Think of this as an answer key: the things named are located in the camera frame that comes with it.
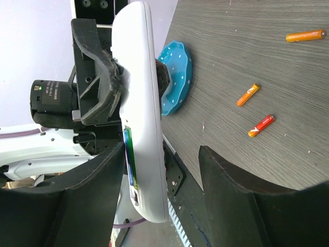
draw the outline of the wall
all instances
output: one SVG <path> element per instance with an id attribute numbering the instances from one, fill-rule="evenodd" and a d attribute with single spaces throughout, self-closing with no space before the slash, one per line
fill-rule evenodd
<path id="1" fill-rule="evenodd" d="M 69 1 L 0 2 L 0 127 L 32 123 L 36 79 L 66 81 L 74 64 Z"/>

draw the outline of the blue plate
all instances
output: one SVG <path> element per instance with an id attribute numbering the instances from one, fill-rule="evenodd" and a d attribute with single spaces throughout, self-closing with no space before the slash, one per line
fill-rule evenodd
<path id="1" fill-rule="evenodd" d="M 162 115 L 173 114 L 184 102 L 192 82 L 193 65 L 182 42 L 172 41 L 161 52 L 159 61 L 167 66 L 171 82 L 161 98 Z"/>

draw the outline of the gray wood grain surface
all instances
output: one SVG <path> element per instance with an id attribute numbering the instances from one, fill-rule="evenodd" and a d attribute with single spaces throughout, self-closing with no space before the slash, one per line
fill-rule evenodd
<path id="1" fill-rule="evenodd" d="M 199 184 L 200 145 L 286 187 L 329 179 L 329 37 L 285 41 L 321 28 L 329 29 L 328 0 L 178 1 L 166 44 L 187 45 L 194 77 L 186 102 L 162 126 Z M 237 107 L 254 83 L 261 89 Z M 276 121 L 250 138 L 268 114 Z"/>

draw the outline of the colorful sticker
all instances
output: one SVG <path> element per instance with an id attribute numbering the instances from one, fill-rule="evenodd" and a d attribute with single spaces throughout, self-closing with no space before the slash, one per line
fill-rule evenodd
<path id="1" fill-rule="evenodd" d="M 124 143 L 125 143 L 125 158 L 126 158 L 126 162 L 127 162 L 129 184 L 138 191 L 131 128 L 125 126 L 125 128 L 123 130 L 123 137 L 124 137 Z"/>

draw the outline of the orange battery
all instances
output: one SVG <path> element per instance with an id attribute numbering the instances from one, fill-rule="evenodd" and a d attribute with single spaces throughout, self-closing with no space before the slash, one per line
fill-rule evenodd
<path id="1" fill-rule="evenodd" d="M 286 36 L 287 42 L 299 42 L 299 41 L 309 41 L 309 40 L 320 40 L 326 37 L 327 32 L 325 29 L 313 30 L 309 32 L 298 32 L 288 34 Z"/>
<path id="2" fill-rule="evenodd" d="M 236 103 L 238 107 L 241 107 L 248 101 L 248 99 L 251 98 L 252 95 L 255 94 L 255 92 L 258 91 L 261 87 L 258 86 L 257 84 L 252 85 L 252 87 L 242 96 Z"/>
<path id="3" fill-rule="evenodd" d="M 248 132 L 248 135 L 250 137 L 257 136 L 260 132 L 262 132 L 264 129 L 266 129 L 267 126 L 269 126 L 271 123 L 275 121 L 275 117 L 272 115 L 268 115 L 265 117 L 259 124 L 257 124 L 254 129 L 250 130 Z"/>

